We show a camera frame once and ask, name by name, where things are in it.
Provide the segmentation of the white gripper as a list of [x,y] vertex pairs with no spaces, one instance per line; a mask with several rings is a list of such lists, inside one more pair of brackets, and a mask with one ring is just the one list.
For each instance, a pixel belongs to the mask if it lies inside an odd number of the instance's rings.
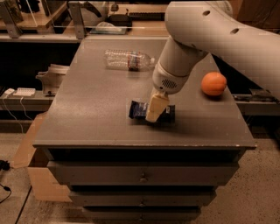
[[151,91],[145,119],[155,123],[169,104],[168,95],[178,93],[186,84],[189,76],[175,76],[168,73],[158,62],[153,71],[154,88]]

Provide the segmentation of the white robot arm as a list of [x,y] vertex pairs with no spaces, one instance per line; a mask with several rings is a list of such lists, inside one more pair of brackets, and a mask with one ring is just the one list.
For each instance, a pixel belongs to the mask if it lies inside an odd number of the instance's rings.
[[211,53],[280,99],[280,36],[241,24],[227,1],[169,3],[169,38],[153,72],[146,120],[154,123],[187,82],[195,65]]

